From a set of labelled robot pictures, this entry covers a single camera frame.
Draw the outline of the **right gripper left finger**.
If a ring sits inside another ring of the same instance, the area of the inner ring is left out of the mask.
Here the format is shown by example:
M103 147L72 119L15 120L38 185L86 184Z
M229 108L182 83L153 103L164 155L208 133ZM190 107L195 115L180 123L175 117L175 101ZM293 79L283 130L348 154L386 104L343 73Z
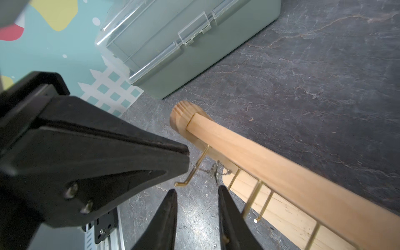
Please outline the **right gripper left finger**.
M178 194L171 189L166 194L149 226L133 246L132 250L174 250L177 218Z

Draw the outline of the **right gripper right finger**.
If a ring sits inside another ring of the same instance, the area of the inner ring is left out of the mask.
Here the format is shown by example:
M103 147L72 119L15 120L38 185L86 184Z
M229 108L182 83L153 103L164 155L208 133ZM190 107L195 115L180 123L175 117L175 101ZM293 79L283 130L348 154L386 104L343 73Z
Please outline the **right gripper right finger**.
M218 187L218 211L222 250L262 250L224 185Z

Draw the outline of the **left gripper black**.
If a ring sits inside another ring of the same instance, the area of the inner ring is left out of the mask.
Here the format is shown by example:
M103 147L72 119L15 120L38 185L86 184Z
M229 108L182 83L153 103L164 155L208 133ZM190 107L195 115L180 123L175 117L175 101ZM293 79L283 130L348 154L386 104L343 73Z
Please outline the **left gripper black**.
M1 93L1 190L49 226L84 225L188 171L186 145L69 95L39 71Z

